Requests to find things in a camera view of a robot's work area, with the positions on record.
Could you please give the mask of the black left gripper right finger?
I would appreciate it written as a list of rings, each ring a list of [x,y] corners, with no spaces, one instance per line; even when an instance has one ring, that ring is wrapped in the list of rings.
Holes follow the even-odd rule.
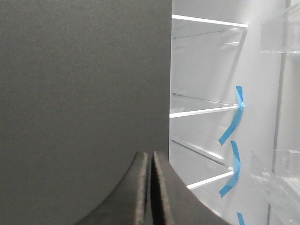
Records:
[[[162,152],[153,152],[150,199],[155,225],[227,225],[186,187]]]

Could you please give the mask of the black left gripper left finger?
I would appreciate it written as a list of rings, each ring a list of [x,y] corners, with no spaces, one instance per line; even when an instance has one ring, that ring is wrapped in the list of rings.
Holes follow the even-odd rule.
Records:
[[[112,192],[78,225],[143,225],[148,191],[148,154],[137,152]]]

